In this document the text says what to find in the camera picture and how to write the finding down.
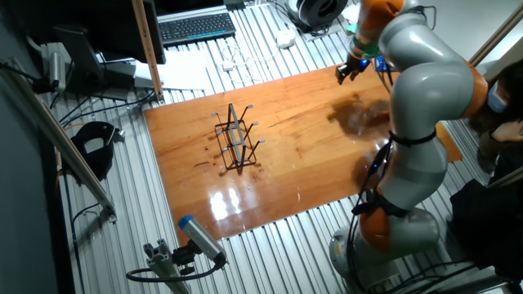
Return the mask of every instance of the metal pole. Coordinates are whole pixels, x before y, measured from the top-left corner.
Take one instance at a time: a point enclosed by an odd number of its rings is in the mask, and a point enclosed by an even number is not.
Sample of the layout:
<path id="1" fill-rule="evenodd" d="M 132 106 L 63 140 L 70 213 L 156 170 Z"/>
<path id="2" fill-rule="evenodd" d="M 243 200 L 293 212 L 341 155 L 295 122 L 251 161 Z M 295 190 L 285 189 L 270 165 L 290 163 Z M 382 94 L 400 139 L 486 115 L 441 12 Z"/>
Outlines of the metal pole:
<path id="1" fill-rule="evenodd" d="M 523 19 L 523 3 L 501 24 L 499 29 L 481 46 L 468 63 L 476 67 L 514 29 L 521 19 Z"/>
<path id="2" fill-rule="evenodd" d="M 32 118 L 34 118 L 47 138 L 49 138 L 52 144 L 56 146 L 64 156 L 82 183 L 91 191 L 92 195 L 100 202 L 109 216 L 114 218 L 111 220 L 115 220 L 116 215 L 113 202 L 107 197 L 95 174 L 76 149 L 71 139 L 65 134 L 47 105 L 33 93 L 27 80 L 19 74 L 3 69 L 0 70 L 0 76 L 2 76 L 7 85 L 11 87 L 16 96 L 22 100 L 26 109 L 31 113 Z"/>

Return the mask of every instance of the gray robot arm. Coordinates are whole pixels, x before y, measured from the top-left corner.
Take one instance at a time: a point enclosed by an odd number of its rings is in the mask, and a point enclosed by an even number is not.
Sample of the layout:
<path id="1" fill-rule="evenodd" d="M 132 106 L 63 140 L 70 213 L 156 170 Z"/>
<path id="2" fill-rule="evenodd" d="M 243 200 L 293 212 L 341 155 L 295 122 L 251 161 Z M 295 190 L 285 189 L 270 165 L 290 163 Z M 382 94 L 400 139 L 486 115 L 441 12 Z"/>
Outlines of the gray robot arm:
<path id="1" fill-rule="evenodd" d="M 447 170 L 447 152 L 435 136 L 435 126 L 440 120 L 470 117 L 486 100 L 486 81 L 427 27 L 423 16 L 409 13 L 414 3 L 363 0 L 347 57 L 347 64 L 354 64 L 352 60 L 370 57 L 368 50 L 377 44 L 401 75 L 391 91 L 394 142 L 387 172 L 367 198 L 367 208 L 355 209 L 360 213 L 358 234 L 352 238 L 341 230 L 331 241 L 331 259 L 344 276 L 350 263 L 383 265 L 436 246 L 436 219 L 415 207 L 437 190 Z M 390 9 L 396 10 L 390 21 L 370 28 L 369 18 L 382 18 L 390 5 L 396 5 Z M 345 76 L 354 75 L 347 68 Z M 336 246 L 347 249 L 343 258 Z"/>

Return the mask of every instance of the metal grating floor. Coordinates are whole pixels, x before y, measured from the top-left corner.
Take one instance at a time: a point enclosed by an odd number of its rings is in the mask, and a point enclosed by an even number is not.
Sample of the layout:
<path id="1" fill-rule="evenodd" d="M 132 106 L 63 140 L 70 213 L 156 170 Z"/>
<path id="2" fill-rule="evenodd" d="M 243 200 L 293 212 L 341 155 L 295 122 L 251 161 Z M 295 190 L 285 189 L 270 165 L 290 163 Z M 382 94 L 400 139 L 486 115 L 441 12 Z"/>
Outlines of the metal grating floor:
<path id="1" fill-rule="evenodd" d="M 225 8 L 192 11 L 177 16 L 163 16 L 160 21 L 194 16 L 197 14 L 221 13 Z M 234 38 L 218 39 L 171 47 L 168 50 L 203 50 L 208 58 L 208 77 L 212 91 L 166 91 L 167 104 L 200 98 L 235 88 L 305 73 L 344 62 L 346 36 L 342 32 L 305 42 L 297 38 L 296 46 L 281 51 L 273 60 L 256 63 L 251 68 L 241 68 L 230 73 L 218 70 L 225 55 L 230 57 L 233 46 L 242 49 L 244 56 L 271 56 L 275 50 L 275 33 L 286 29 L 278 12 L 271 6 L 260 5 L 242 11 L 230 12 L 237 29 Z M 129 94 L 129 100 L 145 95 L 144 91 Z M 63 117 L 82 99 L 62 100 L 55 108 L 55 115 Z M 90 99 L 81 107 L 89 112 L 105 107 L 121 105 L 123 102 Z M 143 109 L 157 107 L 156 103 L 142 106 Z M 155 243 L 165 238 L 171 248 L 178 247 L 171 213 L 163 191 L 149 134 L 139 108 L 118 108 L 87 116 L 74 123 L 103 120 L 126 131 L 125 141 L 114 146 L 113 166 L 108 179 L 102 182 L 112 196 L 118 221 L 114 224 L 99 219 L 100 208 L 91 209 L 75 223 L 80 251 L 80 265 L 86 293 L 169 293 L 163 284 L 128 282 L 125 273 L 146 267 L 142 245 Z M 441 235 L 445 236 L 446 220 L 450 217 L 450 195 L 466 182 L 476 178 L 488 180 L 477 166 L 475 153 L 477 136 L 470 132 L 465 122 L 445 122 L 450 135 L 464 155 L 462 161 L 449 165 L 444 184 L 419 206 L 431 212 L 439 221 Z M 68 135 L 73 135 L 73 128 Z M 68 176 L 71 210 L 75 214 L 82 208 L 96 203 L 90 192 L 78 186 Z M 65 183 L 60 178 L 60 190 Z M 61 194 L 67 203 L 66 194 Z M 210 277 L 189 282 L 193 293 L 352 293 L 353 290 L 333 271 L 328 258 L 331 235 L 340 227 L 347 226 L 351 218 L 353 198 L 342 200 L 286 217 L 283 220 L 263 225 L 219 241 L 225 248 L 229 264 Z M 65 216 L 69 209 L 65 205 Z M 75 277 L 75 286 L 81 293 L 78 267 L 74 258 L 72 234 L 66 221 L 70 244 L 70 256 Z M 455 246 L 453 236 L 440 240 L 437 250 L 399 259 L 396 264 L 399 283 L 419 269 L 450 260 L 459 260 L 462 255 Z M 206 258 L 197 258 L 197 272 L 210 269 Z M 451 266 L 441 269 L 454 271 Z"/>

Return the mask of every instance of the glossy wood surface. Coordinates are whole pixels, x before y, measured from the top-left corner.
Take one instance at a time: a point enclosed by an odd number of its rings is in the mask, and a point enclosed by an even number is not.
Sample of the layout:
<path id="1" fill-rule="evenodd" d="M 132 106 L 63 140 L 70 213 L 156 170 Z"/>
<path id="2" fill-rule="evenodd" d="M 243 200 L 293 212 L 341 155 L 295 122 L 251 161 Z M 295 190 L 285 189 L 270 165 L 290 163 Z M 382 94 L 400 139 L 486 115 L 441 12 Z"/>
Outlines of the glossy wood surface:
<path id="1" fill-rule="evenodd" d="M 371 69 L 339 86 L 331 67 L 145 111 L 175 224 L 191 214 L 219 239 L 357 193 L 388 137 L 388 99 Z M 250 143 L 266 141 L 241 170 L 225 169 L 230 152 L 211 115 L 226 121 L 229 103 L 239 116 L 253 105 Z M 437 129 L 450 162 L 461 159 Z"/>

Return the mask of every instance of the computer monitor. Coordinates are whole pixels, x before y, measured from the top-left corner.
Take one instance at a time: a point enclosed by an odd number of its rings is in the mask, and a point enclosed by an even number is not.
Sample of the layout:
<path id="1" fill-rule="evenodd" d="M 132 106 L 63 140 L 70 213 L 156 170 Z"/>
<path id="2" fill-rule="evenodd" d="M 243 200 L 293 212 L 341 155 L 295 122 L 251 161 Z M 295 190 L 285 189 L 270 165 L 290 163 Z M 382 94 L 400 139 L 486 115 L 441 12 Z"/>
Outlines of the computer monitor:
<path id="1" fill-rule="evenodd" d="M 143 0 L 159 64 L 165 63 L 153 0 Z M 109 87 L 130 88 L 134 66 L 101 65 L 127 57 L 147 62 L 131 0 L 9 0 L 9 8 L 36 43 L 62 42 L 74 62 L 68 90 L 94 95 Z"/>
<path id="2" fill-rule="evenodd" d="M 182 11 L 192 11 L 196 9 L 209 8 L 223 5 L 224 0 L 156 0 L 156 11 L 159 16 L 177 13 Z"/>

